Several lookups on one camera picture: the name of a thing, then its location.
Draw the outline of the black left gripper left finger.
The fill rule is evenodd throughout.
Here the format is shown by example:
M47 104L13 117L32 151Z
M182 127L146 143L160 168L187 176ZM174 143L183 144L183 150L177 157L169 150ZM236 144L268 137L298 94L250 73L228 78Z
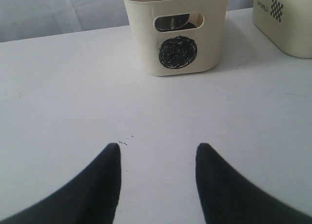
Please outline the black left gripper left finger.
M71 181L2 224L112 224L121 191L121 151L109 143Z

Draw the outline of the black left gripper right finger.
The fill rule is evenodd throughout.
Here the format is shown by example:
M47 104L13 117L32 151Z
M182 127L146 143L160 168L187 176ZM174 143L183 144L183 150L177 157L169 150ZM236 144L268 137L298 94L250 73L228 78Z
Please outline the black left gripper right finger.
M208 143L197 147L197 191L208 224L310 224L312 218L255 186Z

